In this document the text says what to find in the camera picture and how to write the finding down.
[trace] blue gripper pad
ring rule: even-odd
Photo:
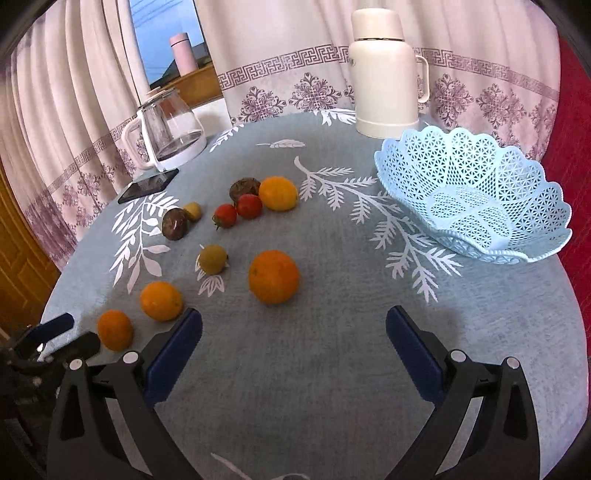
[[[33,328],[28,334],[28,341],[40,345],[47,343],[49,340],[66,333],[74,326],[74,317],[69,313],[63,313],[59,317],[42,323]]]
[[[389,310],[386,332],[421,398],[437,408],[445,398],[446,348],[433,333],[420,330],[401,306]]]
[[[153,407],[165,401],[189,361],[203,333],[201,314],[189,309],[173,327],[174,332],[161,348],[144,377],[144,400]]]

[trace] wooden door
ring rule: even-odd
[[[0,162],[0,335],[39,323],[59,276],[25,223]]]

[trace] sky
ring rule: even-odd
[[[139,53],[150,83],[158,80],[174,60],[170,37],[186,32],[191,45],[203,42],[193,0],[131,0],[130,4]]]

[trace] white thermos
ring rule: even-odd
[[[374,138],[400,139],[407,128],[418,127],[417,61],[423,63],[424,94],[429,100],[429,65],[404,42],[398,14],[385,8],[364,8],[351,15],[355,41],[349,64],[355,91],[359,133]]]

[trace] tomato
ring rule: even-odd
[[[246,220],[252,220],[262,213],[262,201],[257,195],[245,193],[240,195],[236,204],[238,215]]]
[[[229,203],[220,205],[213,212],[213,223],[217,225],[217,228],[230,228],[236,223],[236,218],[236,209],[234,205]]]

